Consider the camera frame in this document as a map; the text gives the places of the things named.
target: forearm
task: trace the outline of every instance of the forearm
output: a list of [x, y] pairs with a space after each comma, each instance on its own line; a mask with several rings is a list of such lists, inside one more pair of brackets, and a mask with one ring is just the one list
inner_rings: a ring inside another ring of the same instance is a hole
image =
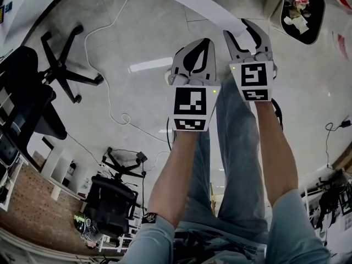
[[148, 212], [160, 215], [174, 228], [184, 211], [197, 135], [197, 132], [177, 132], [170, 156], [154, 185], [148, 203]]
[[270, 204], [298, 188], [297, 168], [292, 150], [281, 130], [270, 102], [256, 102], [264, 181]]

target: concrete floor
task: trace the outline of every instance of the concrete floor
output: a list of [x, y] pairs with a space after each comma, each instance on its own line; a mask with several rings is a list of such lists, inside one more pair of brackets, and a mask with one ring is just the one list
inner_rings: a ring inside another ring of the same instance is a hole
[[[284, 133], [293, 150], [299, 172], [300, 185], [314, 182], [328, 173], [325, 125], [336, 126], [352, 115], [352, 63], [345, 60], [334, 48], [331, 29], [345, 14], [327, 5], [324, 25], [318, 41], [306, 46], [291, 37], [272, 29], [262, 15], [265, 0], [214, 0], [238, 18], [257, 23], [270, 36], [278, 78], [274, 82], [273, 97], [283, 111]], [[113, 21], [124, 0], [62, 0], [30, 37], [29, 47], [39, 57], [39, 68], [48, 68], [40, 37], [52, 32], [50, 45], [57, 55], [67, 36], [77, 23], [82, 23], [84, 33], [77, 36], [71, 48], [67, 66], [70, 70], [94, 78], [96, 72], [89, 68], [84, 51], [84, 37], [90, 31]], [[215, 44], [217, 70], [224, 74], [230, 61], [222, 31], [210, 21], [173, 0], [129, 0], [116, 24], [89, 37], [88, 55], [91, 63], [101, 70], [111, 88], [112, 116], [124, 123], [121, 114], [128, 113], [131, 123], [146, 132], [166, 140], [160, 130], [166, 128], [167, 90], [164, 72], [158, 68], [129, 73], [132, 64], [154, 59], [173, 57], [189, 42], [209, 37]], [[132, 126], [117, 125], [109, 117], [107, 87], [70, 83], [74, 93], [82, 95], [80, 104], [72, 104], [55, 81], [52, 86], [57, 94], [53, 102], [68, 133], [87, 147], [98, 161], [108, 146], [114, 149], [142, 151], [148, 161], [149, 171], [161, 151], [168, 151], [167, 143], [158, 141]], [[331, 133], [328, 146], [333, 162], [351, 142], [352, 129], [339, 129]], [[210, 125], [211, 133], [211, 182], [214, 193], [224, 192], [224, 172], [218, 147], [216, 120]], [[71, 138], [55, 141], [75, 152], [75, 160], [98, 169], [91, 156]], [[117, 152], [124, 160], [134, 155]], [[161, 154], [155, 168], [145, 179], [145, 198], [148, 201], [152, 186], [167, 159]], [[125, 177], [126, 182], [138, 184], [141, 179]]]

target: chair wheel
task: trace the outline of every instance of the chair wheel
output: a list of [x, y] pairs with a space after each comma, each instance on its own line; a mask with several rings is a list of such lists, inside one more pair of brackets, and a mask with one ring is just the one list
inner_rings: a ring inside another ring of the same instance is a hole
[[98, 74], [98, 76], [94, 78], [94, 81], [97, 85], [102, 84], [104, 82], [104, 77], [101, 74]]
[[83, 26], [82, 26], [81, 24], [78, 25], [78, 26], [76, 26], [76, 27], [72, 30], [72, 32], [73, 32], [75, 35], [78, 35], [78, 34], [82, 33], [82, 32], [83, 32]]
[[51, 32], [48, 31], [42, 36], [42, 40], [48, 41], [51, 38]]
[[75, 96], [75, 103], [80, 103], [81, 101], [82, 101], [82, 96], [81, 95]]

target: light blue jeans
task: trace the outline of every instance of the light blue jeans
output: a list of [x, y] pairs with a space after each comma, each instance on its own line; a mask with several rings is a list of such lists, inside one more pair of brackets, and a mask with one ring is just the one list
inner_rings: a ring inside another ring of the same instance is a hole
[[182, 221], [206, 225], [258, 243], [266, 243], [268, 227], [264, 219], [264, 192], [257, 155], [259, 134], [256, 119], [248, 103], [242, 100], [231, 75], [222, 84], [216, 115], [226, 177], [220, 211], [218, 217], [211, 211], [210, 137], [209, 132], [201, 132], [196, 144]]

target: brick wall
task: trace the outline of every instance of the brick wall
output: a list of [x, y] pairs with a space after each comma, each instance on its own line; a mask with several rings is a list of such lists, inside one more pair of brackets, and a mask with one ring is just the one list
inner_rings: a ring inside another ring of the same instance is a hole
[[[39, 165], [44, 159], [34, 155]], [[73, 254], [95, 255], [73, 226], [82, 202], [61, 191], [51, 198], [53, 185], [31, 166], [23, 165], [17, 177], [8, 212], [0, 209], [0, 227], [34, 244]]]

